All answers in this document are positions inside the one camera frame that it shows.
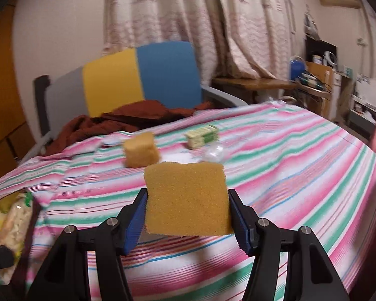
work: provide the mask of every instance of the brown cloth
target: brown cloth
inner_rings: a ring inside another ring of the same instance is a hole
[[[135,132],[190,117],[195,111],[213,108],[213,103],[203,102],[193,109],[168,109],[158,101],[148,100],[121,106],[100,117],[80,115],[63,127],[57,139],[46,148],[44,155],[61,153],[65,147],[96,135],[116,131]]]

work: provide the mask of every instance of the chair armrest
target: chair armrest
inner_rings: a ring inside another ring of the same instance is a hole
[[[28,153],[25,154],[25,156],[21,159],[19,162],[19,165],[22,163],[25,163],[27,160],[31,159],[32,157],[35,157],[37,154],[39,154],[42,147],[47,145],[47,143],[51,140],[51,134],[50,131],[46,133],[36,144],[33,146]]]
[[[201,87],[202,87],[202,91],[204,95],[214,98],[227,106],[238,107],[238,106],[248,105],[246,102],[244,102],[240,98],[227,94],[213,87],[204,86],[204,85],[201,85]]]

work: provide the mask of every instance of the wooden tabletop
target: wooden tabletop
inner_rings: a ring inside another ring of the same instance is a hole
[[[243,79],[243,78],[213,78],[212,82],[218,85],[235,86],[247,91],[257,91],[260,89],[295,89],[297,83],[278,79]]]

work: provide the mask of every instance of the green tag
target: green tag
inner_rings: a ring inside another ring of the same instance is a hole
[[[30,191],[27,191],[26,197],[25,197],[25,205],[28,207],[31,207],[31,201],[32,201],[32,194]]]

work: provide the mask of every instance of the chair backrest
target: chair backrest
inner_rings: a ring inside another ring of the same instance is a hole
[[[78,115],[99,116],[125,104],[155,99],[168,108],[202,101],[189,42],[163,42],[102,57],[58,78],[46,91],[52,137]]]

